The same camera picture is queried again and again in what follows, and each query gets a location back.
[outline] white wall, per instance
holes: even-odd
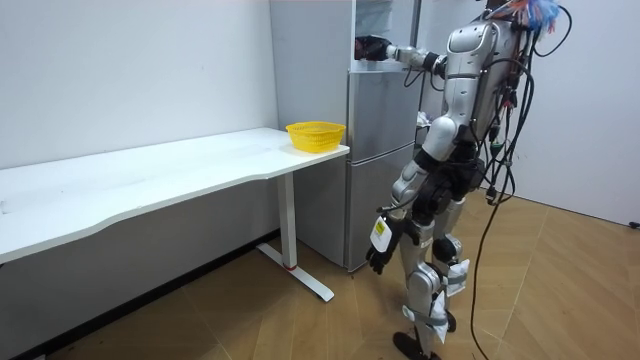
[[[277,126],[267,0],[0,0],[0,169]]]
[[[638,221],[640,50],[633,44],[640,3],[610,1],[606,11],[580,0],[560,3],[571,11],[574,28],[558,52],[534,60],[536,93],[514,166],[517,195],[621,224]],[[472,19],[482,4],[431,0],[424,7],[434,12],[423,13],[421,41],[442,46],[443,32]],[[560,40],[567,23],[558,20],[541,51]],[[441,101],[432,92],[426,96],[431,109]]]
[[[0,0],[0,169],[275,128],[275,100],[266,0]],[[6,264],[0,359],[277,229],[275,195],[243,184]]]

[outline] baseboard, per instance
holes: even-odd
[[[60,334],[53,339],[42,343],[38,346],[29,349],[22,354],[11,358],[11,360],[33,360],[38,356],[43,354],[51,354],[54,353],[80,339],[99,330],[100,328],[109,325],[110,323],[131,314],[132,312],[140,309],[141,307],[169,294],[172,291],[175,291],[182,286],[210,273],[211,271],[221,267],[224,264],[227,264],[240,256],[250,252],[255,249],[257,245],[262,244],[264,242],[273,240],[280,236],[280,229],[274,230],[268,234],[265,234],[259,237],[256,240],[251,241],[250,243],[239,247],[236,250],[231,251],[228,254],[225,254],[211,262],[208,262],[194,270],[189,271],[186,274],[178,276],[177,278],[158,286],[157,288],[148,291],[133,300],[130,300],[118,307],[115,307],[104,314],[98,315],[97,317],[76,326],[75,328]]]

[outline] refrigerator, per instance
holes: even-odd
[[[355,271],[365,263],[375,210],[390,204],[391,187],[412,159],[422,87],[420,81],[404,86],[403,64],[354,60],[354,36],[379,31],[408,44],[414,3],[270,4],[280,128],[313,120],[344,124],[342,143],[351,148],[294,173],[296,234]]]

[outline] wooden floor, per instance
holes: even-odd
[[[456,229],[472,261],[490,211],[472,196]],[[391,343],[412,327],[400,313],[398,256],[383,276],[347,275],[302,244],[299,259],[334,291],[331,302],[253,251],[51,359],[404,359]],[[514,199],[489,234],[478,282],[476,329],[491,359],[640,359],[639,231]],[[444,360],[481,359],[470,302],[470,287],[452,299],[459,325],[438,345]]]

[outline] white table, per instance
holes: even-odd
[[[296,150],[260,128],[0,170],[0,264],[79,240],[118,221],[277,177],[281,255],[258,248],[325,301],[333,292],[297,267],[292,172],[349,152]]]

